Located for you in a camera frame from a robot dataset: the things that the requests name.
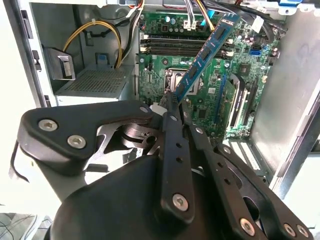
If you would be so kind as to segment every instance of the cpu socket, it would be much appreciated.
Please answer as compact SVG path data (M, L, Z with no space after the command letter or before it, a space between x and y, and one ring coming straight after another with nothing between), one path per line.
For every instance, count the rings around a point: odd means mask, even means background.
M165 70L164 89L170 88L171 92L176 90L178 83L186 73L187 69L168 68ZM199 78L195 81L187 95L197 95L199 89Z

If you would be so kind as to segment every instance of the sata port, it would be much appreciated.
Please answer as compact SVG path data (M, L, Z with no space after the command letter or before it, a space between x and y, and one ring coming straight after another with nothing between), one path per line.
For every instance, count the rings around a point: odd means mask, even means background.
M251 49L261 51L262 47L260 45L252 45Z
M249 54L252 56L261 56L261 50L250 49Z

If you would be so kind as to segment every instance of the motherboard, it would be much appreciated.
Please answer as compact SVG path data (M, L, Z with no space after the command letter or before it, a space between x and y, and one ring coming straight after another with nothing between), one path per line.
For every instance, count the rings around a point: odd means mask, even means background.
M221 16L213 16L213 25ZM139 23L141 101L152 105L165 91L175 90L211 34L203 20L196 15L190 26L186 14L143 13ZM240 21L195 81L185 101L193 122L213 141L249 136L268 72L280 54L278 44L277 38L269 42Z

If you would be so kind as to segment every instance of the gray metal panel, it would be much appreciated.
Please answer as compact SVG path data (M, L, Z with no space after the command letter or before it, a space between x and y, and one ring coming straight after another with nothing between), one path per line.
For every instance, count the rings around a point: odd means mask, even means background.
M119 98L125 84L130 81L133 66L113 69L107 65L92 64L75 81L69 81L57 96Z
M297 12L258 107L251 138L271 167L279 172L303 130L305 109L319 92L320 18Z
M71 4L32 3L31 4L41 44L48 48L62 50L76 23ZM67 49L72 55L75 73L84 69L79 38L72 41Z
M112 19L119 18L122 16L126 16L129 12L129 8L127 6L118 6L118 5L109 5L108 7L98 8L97 6L92 5L79 5L79 15L81 18L81 23L85 24L91 22L92 19ZM120 19L117 21L112 21L115 25L118 22L121 22L124 19ZM92 26L87 28L88 31L92 31L94 34L99 34L100 32L104 32L107 30L104 26ZM125 49L127 46L128 38L129 38L129 24L121 25L118 27L121 36L121 46L122 49ZM81 37L81 45L83 52L83 61L84 65L88 66L96 61L95 53L106 53L109 56L110 64L115 64L116 58L118 56L118 42L116 40L116 36L113 32L110 32L105 37L93 38L93 46L87 46L85 36L83 33L80 34ZM136 61L136 53L139 52L138 49L138 32L135 32L135 38L132 43L132 50L127 56L127 58L123 61L124 64L134 64Z

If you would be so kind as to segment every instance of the metal plate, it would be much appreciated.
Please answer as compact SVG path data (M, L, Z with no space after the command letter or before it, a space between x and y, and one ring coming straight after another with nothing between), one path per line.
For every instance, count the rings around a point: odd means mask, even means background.
M251 135L276 175L293 151L295 141L301 138L304 119L320 91L320 18L310 12L297 12L288 18L288 28Z
M56 95L74 97L118 98L130 78L133 66L113 69L93 64L84 69L75 81L60 88Z

